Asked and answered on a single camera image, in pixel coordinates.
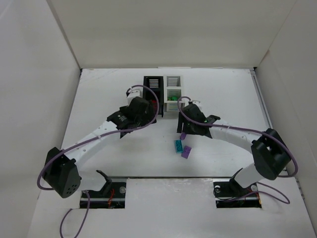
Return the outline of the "purple lego rounded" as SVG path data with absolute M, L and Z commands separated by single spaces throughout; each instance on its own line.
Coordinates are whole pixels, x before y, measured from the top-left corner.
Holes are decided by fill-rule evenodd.
M 186 134 L 182 133 L 181 136 L 180 136 L 180 140 L 184 140 L 185 138 L 186 138 Z

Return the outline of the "red lego piece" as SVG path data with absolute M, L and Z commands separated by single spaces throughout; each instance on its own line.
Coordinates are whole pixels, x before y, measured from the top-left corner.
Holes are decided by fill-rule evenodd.
M 156 111 L 157 111 L 157 109 L 158 109 L 158 103 L 157 103 L 157 101 L 155 101 L 155 100 L 151 100 L 151 102 L 152 102 L 152 105 L 153 105 L 154 111 L 156 112 Z

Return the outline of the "teal lego plate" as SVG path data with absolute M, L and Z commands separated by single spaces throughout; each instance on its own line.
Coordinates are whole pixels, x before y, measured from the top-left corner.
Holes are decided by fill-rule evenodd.
M 175 145 L 175 151 L 176 153 L 182 153 L 183 152 L 183 145 L 181 140 L 175 140 L 174 141 Z

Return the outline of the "purple lego brick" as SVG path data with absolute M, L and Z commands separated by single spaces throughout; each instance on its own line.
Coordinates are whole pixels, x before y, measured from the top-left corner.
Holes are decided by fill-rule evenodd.
M 190 153 L 191 153 L 192 148 L 189 146 L 184 146 L 183 152 L 181 153 L 181 157 L 188 159 Z

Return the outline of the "green lego square brick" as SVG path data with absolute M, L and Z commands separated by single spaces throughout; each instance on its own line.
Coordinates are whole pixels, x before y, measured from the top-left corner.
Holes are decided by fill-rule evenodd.
M 175 97 L 175 96 L 173 96 L 173 97 L 168 97 L 167 100 L 168 100 L 168 101 L 177 101 L 178 98 Z

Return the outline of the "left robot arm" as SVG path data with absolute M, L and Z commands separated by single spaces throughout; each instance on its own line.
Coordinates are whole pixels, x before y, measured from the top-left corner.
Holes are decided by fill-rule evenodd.
M 42 178 L 61 198 L 68 198 L 77 190 L 107 194 L 111 179 L 101 170 L 94 174 L 83 172 L 84 164 L 105 146 L 113 144 L 134 130 L 155 123 L 156 109 L 152 102 L 135 97 L 129 105 L 120 107 L 75 145 L 64 150 L 56 147 L 51 149 L 47 154 Z

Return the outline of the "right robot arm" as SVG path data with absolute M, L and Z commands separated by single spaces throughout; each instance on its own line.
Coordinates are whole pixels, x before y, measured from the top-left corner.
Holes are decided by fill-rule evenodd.
M 252 154 L 253 163 L 229 180 L 232 189 L 247 188 L 263 179 L 275 180 L 292 160 L 289 150 L 274 129 L 257 131 L 233 126 L 218 116 L 206 117 L 196 104 L 179 112 L 178 133 L 201 135 L 238 146 Z

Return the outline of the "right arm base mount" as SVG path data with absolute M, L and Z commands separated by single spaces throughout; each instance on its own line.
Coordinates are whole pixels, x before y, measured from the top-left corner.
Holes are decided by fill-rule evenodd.
M 213 183 L 216 208 L 262 208 L 256 183 L 247 188 L 232 188 L 229 181 Z

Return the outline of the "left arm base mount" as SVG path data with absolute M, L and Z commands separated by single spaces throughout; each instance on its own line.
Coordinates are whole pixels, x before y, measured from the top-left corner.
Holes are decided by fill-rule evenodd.
M 88 196 L 81 193 L 79 201 L 79 208 L 90 209 L 124 209 L 125 195 L 126 195 L 126 178 L 114 178 L 107 176 L 102 171 L 97 171 L 102 177 L 102 187 L 99 190 L 89 190 L 90 204 L 88 203 Z

